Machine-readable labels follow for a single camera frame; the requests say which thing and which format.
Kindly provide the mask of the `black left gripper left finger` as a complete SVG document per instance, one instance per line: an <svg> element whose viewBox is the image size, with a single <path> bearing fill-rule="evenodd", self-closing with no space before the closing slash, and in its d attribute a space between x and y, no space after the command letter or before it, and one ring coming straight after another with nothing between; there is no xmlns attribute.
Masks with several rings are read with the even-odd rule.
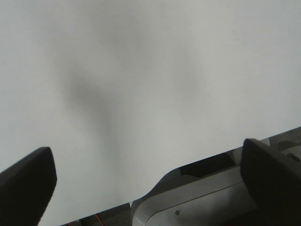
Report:
<svg viewBox="0 0 301 226"><path fill-rule="evenodd" d="M57 175L50 147L40 147L0 173L0 224L37 226Z"/></svg>

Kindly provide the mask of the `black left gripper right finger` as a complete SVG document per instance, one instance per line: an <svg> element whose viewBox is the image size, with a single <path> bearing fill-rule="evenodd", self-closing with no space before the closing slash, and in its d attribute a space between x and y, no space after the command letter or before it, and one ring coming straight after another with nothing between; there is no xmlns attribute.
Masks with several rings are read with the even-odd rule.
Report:
<svg viewBox="0 0 301 226"><path fill-rule="evenodd" d="M243 144L240 174L267 226L301 224L301 165L256 139Z"/></svg>

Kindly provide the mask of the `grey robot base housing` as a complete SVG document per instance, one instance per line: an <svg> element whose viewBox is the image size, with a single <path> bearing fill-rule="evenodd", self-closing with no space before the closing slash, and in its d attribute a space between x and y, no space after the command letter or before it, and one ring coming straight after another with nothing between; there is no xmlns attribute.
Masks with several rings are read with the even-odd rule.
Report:
<svg viewBox="0 0 301 226"><path fill-rule="evenodd" d="M301 164L301 145L271 144ZM240 174L243 146L165 175L132 204L134 226L265 226Z"/></svg>

